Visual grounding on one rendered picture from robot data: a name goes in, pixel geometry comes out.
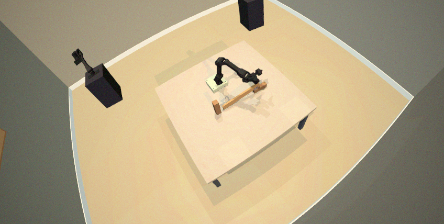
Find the long wooden rail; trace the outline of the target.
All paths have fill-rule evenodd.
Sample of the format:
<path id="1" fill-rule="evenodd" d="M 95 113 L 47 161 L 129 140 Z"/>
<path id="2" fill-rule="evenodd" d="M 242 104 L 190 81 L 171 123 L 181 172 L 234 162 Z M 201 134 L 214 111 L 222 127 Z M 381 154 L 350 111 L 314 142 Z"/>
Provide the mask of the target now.
<path id="1" fill-rule="evenodd" d="M 232 104 L 234 104 L 235 102 L 237 102 L 238 100 L 240 100 L 241 98 L 245 97 L 246 95 L 248 95 L 249 93 L 251 93 L 254 88 L 259 87 L 260 83 L 258 84 L 253 84 L 250 88 L 248 88 L 247 90 L 245 90 L 244 92 L 240 93 L 239 95 L 237 95 L 236 97 L 234 97 L 233 99 L 231 99 L 230 101 L 228 101 L 227 103 L 223 104 L 222 107 L 223 109 L 226 109 L 227 107 L 231 106 Z"/>

